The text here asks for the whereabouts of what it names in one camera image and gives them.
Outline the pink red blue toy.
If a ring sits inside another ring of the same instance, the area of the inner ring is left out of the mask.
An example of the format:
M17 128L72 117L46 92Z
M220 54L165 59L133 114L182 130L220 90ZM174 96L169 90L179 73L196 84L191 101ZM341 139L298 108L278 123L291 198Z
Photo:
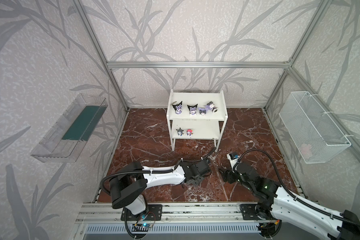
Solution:
M191 129L188 129L187 130L187 136L192 136L193 135L193 130L191 130Z

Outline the grey blue penguin toy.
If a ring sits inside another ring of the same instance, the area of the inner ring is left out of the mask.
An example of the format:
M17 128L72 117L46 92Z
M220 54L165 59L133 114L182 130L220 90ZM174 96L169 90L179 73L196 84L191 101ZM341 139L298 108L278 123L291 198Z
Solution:
M184 135L184 130L181 129L181 128L177 129L177 134L178 134L179 137L183 136Z

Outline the purple winged figure toy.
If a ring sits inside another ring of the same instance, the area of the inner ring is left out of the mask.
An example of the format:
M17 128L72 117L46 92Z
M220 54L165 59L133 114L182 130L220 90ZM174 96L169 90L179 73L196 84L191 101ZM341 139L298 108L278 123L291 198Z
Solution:
M199 114L201 116L205 116L208 112L208 109L207 108L199 108Z

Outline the black purple figure toy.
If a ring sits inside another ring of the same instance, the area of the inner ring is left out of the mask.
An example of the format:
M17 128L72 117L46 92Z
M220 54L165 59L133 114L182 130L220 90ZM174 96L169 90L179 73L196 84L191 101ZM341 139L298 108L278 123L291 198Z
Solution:
M191 116L196 115L198 104L196 104L196 105L187 105L187 107L188 107L188 110L189 110L189 113L190 113Z
M173 107L173 109L175 111L175 114L180 115L182 113L183 102L182 101L180 101L180 102L175 101L175 102L172 103L172 107Z

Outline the purple hat figure toy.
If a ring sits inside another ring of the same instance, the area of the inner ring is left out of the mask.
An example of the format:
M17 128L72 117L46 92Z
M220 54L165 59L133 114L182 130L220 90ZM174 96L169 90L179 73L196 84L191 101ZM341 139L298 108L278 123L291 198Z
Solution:
M208 111L212 111L213 113L216 113L218 111L218 108L215 106L215 104L212 101L206 104L206 109Z

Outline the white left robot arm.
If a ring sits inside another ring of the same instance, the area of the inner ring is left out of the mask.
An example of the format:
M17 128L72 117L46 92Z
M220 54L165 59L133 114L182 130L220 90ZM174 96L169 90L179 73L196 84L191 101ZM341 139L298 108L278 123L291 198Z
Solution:
M111 197L113 209L127 209L134 217L143 219L150 210L143 192L163 185L199 185L211 173L209 156L214 147L199 160L180 159L169 167L148 167L132 162L115 174L100 181L102 192Z

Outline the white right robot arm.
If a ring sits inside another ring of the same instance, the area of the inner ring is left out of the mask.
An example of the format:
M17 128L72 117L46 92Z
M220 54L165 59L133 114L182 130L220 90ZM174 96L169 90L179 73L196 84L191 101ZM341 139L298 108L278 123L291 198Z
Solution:
M240 184L258 198L257 217L292 224L321 240L360 240L360 220L356 214L348 210L341 213L309 201L290 191L279 173L277 181L261 177L243 158L237 153L227 154L231 168L221 170L220 174L224 182Z

